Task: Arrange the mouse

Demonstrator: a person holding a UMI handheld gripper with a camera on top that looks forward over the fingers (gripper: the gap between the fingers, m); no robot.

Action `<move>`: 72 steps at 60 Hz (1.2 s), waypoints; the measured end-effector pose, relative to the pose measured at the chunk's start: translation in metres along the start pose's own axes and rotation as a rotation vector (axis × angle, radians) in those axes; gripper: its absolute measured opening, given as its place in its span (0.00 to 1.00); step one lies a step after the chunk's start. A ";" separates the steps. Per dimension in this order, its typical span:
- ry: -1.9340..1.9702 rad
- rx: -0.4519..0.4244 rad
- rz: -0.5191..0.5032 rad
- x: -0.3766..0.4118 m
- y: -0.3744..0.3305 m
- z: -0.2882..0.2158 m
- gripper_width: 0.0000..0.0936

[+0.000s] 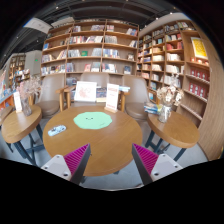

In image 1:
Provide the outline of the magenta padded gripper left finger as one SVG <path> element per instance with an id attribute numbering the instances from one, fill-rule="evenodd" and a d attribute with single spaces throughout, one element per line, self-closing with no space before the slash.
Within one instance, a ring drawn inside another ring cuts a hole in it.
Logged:
<path id="1" fill-rule="evenodd" d="M 79 185 L 90 155 L 90 145 L 86 144 L 65 156 L 55 155 L 42 169 Z"/>

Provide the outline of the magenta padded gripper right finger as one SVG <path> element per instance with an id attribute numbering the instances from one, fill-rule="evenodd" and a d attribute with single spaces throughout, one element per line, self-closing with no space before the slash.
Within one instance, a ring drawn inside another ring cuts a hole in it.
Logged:
<path id="1" fill-rule="evenodd" d="M 143 185 L 148 185 L 182 169 L 167 154 L 157 155 L 137 144 L 132 144 L 132 155 Z"/>

